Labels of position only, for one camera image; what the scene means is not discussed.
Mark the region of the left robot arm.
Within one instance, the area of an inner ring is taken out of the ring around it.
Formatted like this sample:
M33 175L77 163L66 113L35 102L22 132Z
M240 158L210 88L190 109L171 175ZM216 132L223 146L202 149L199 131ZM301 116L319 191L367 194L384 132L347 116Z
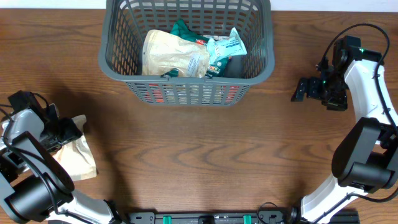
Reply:
M60 118L41 95L19 90L9 96L2 119L1 207L16 223L127 223L112 201L75 189L52 153L82 137L71 118Z

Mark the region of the red spaghetti pasta packet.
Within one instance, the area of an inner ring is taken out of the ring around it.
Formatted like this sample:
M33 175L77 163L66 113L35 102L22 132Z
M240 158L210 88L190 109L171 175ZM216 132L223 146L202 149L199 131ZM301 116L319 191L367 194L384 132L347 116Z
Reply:
M171 105L233 105L249 90L235 85L148 84L137 87L142 101Z

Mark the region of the green Nescafe coffee bag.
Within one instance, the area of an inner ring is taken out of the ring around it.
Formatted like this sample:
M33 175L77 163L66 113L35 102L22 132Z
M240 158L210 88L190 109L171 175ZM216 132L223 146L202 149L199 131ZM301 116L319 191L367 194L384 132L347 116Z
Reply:
M191 31L182 19L175 22L167 40L159 46L165 50L165 57L170 65L166 66L170 77L222 77L229 62L224 58L209 64L206 45L209 39Z

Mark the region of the white tissue pack box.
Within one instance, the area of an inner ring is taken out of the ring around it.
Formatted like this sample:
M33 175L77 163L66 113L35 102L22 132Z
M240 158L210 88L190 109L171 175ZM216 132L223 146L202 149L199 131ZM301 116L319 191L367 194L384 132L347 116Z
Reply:
M215 41L229 39L229 36L219 36L219 35L204 35L204 37L207 39L214 39Z

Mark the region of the dark grey plastic basket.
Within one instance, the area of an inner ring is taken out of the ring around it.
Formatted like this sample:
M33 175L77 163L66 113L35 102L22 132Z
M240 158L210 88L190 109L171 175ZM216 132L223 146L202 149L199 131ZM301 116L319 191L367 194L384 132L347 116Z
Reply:
M274 70L268 0L108 0L98 61L155 105L237 103Z

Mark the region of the beige paper pouch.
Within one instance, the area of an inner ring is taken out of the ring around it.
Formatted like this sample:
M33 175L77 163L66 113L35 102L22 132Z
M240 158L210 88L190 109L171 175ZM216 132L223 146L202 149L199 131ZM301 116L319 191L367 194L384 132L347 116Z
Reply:
M178 77L203 78L209 59L206 46L154 29L142 48L142 74L157 76L174 70Z
M97 176L96 163L83 132L86 116L79 115L72 120L82 136L64 145L53 158L65 169L72 181L94 178Z

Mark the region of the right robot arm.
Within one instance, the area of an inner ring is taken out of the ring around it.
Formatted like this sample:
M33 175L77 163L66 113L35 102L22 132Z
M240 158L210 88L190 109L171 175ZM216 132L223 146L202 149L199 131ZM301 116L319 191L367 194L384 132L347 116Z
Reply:
M356 124L336 148L331 174L292 208L288 223L331 223L357 198L397 182L397 113L384 81L379 52L364 49L357 37L333 43L333 59L318 64L320 77L301 78L291 100L320 100L333 111L347 109L352 97Z

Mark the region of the teal wet wipes pack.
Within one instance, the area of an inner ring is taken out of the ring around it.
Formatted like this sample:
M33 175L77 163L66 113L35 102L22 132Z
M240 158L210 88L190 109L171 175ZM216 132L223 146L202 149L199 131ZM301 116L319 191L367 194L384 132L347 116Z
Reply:
M245 44L235 27L231 29L227 39L215 40L210 38L206 48L210 54L209 64L213 64L224 58L247 54Z

